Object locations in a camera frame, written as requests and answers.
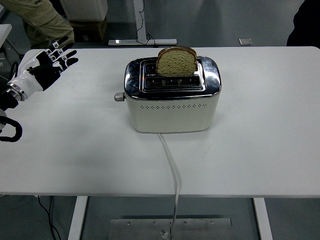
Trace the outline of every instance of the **table leg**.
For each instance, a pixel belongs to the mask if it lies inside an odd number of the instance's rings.
[[[133,0],[137,40],[109,40],[109,46],[132,46],[132,45],[177,45],[177,39],[150,39],[146,37],[146,21],[143,0]]]
[[[79,240],[84,223],[88,196],[77,196],[68,240]]]
[[[264,198],[253,199],[256,220],[258,222],[259,234],[261,240],[273,240],[266,203]]]

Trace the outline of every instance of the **ventilation holes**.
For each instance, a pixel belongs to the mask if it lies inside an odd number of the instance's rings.
[[[190,108],[204,108],[207,104],[193,104],[193,105],[157,105],[157,106],[149,106],[149,105],[141,105],[141,109],[151,109],[151,110],[161,110],[161,109],[190,109]]]

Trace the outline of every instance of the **khaki pants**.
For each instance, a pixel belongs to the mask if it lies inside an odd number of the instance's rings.
[[[0,4],[22,18],[32,49],[46,49],[64,36],[68,40],[63,45],[75,41],[73,28],[49,0],[0,0]]]

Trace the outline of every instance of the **gray floor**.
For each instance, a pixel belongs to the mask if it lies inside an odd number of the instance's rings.
[[[180,46],[239,47],[238,38],[251,38],[253,45],[285,46],[293,30],[293,17],[303,0],[153,0],[145,1],[146,30],[155,39],[177,39]],[[108,26],[103,41],[77,42],[74,48],[110,48],[108,40],[135,39],[132,0],[108,0]],[[11,24],[8,38],[25,53],[30,49],[22,21],[9,12],[1,24]],[[12,61],[17,54],[8,48]],[[9,77],[10,66],[0,59],[0,76]],[[49,205],[49,197],[42,196]],[[76,198],[55,196],[53,224],[67,239]],[[172,198],[90,197],[82,240],[108,239],[110,219],[124,216],[168,216]],[[318,240],[319,199],[266,199],[274,240]],[[237,239],[259,239],[254,208],[247,198],[181,198],[178,215],[210,215],[231,218]],[[34,196],[0,197],[0,239],[52,239],[44,210]]]

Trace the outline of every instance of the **cardboard box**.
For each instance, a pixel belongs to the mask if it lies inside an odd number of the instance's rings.
[[[104,39],[107,17],[103,21],[69,21],[73,27],[75,42],[99,42]]]

